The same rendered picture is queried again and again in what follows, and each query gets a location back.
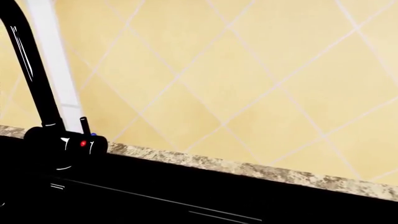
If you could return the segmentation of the black kitchen faucet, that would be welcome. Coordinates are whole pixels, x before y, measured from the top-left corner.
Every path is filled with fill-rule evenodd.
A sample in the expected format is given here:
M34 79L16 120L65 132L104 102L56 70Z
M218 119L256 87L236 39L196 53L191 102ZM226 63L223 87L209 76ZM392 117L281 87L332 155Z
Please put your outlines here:
M107 153L103 136L92 135L88 119L80 118L83 132L67 131L53 97L30 25L15 0L0 0L0 20L6 27L42 125L27 130L23 142L31 164L63 172Z

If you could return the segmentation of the black kitchen sink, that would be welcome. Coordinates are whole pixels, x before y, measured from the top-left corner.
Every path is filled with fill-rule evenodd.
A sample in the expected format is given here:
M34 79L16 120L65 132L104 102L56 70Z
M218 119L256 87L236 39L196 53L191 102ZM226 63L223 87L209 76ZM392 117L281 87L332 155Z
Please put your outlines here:
M49 172L0 137L0 224L398 224L398 202L108 154Z

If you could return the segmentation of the white vertical wall pipe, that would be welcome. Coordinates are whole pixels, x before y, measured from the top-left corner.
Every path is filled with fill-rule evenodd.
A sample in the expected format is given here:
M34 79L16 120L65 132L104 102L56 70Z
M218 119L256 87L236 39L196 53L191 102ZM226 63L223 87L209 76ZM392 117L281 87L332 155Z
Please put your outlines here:
M50 86L68 131L82 133L83 116L52 0L24 0L40 45Z

